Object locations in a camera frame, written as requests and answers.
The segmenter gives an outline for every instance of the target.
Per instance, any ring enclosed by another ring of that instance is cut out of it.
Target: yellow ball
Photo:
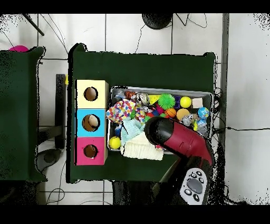
[[[189,97],[182,97],[180,99],[180,106],[182,108],[188,108],[188,107],[190,107],[191,103],[192,103],[192,101],[191,101],[191,99]]]
[[[112,137],[110,140],[109,140],[109,145],[110,147],[113,149],[113,150],[116,150],[117,148],[119,148],[121,146],[121,140],[119,137]]]

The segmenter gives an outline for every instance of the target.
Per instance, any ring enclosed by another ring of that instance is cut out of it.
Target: metal tray
[[[173,96],[187,96],[191,99],[193,98],[202,98],[202,104],[204,107],[209,109],[210,117],[207,119],[208,125],[208,136],[212,135],[212,123],[213,123],[213,107],[214,107],[214,96],[210,92],[199,92],[199,91],[185,91],[185,90],[171,90],[171,89],[152,89],[152,88],[140,88],[140,87],[117,87],[113,86],[110,90],[110,100],[109,100],[109,107],[113,106],[117,103],[117,99],[114,96],[117,94],[119,89],[124,89],[124,91],[132,91],[132,92],[145,92],[149,95],[160,95],[162,93],[172,94]],[[191,109],[191,113],[196,113],[197,109]],[[113,150],[109,146],[109,140],[111,137],[114,136],[114,128],[113,122],[109,120],[108,123],[108,135],[107,135],[107,148],[111,151],[120,151],[120,150]],[[169,151],[164,151],[165,154],[171,154]]]

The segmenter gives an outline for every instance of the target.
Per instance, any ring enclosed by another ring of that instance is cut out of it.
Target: wooden block
[[[76,80],[78,108],[107,108],[109,86],[104,80]]]
[[[105,137],[105,109],[78,109],[77,137]]]
[[[108,157],[105,137],[78,137],[75,165],[104,165]]]

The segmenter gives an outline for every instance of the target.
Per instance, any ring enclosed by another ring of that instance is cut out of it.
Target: light blue cloth
[[[141,134],[144,130],[145,124],[141,125],[141,123],[130,117],[127,117],[123,120],[123,127],[121,130],[121,145],[124,146],[128,140],[136,137],[137,135]]]

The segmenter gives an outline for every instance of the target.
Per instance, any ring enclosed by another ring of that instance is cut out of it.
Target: green table
[[[76,44],[69,52],[67,131],[67,182],[76,180],[159,181],[177,160],[164,155],[162,161],[136,160],[109,152],[103,166],[74,165],[75,79],[105,80],[112,86],[132,86],[191,91],[214,91],[215,55],[150,55],[86,52]]]

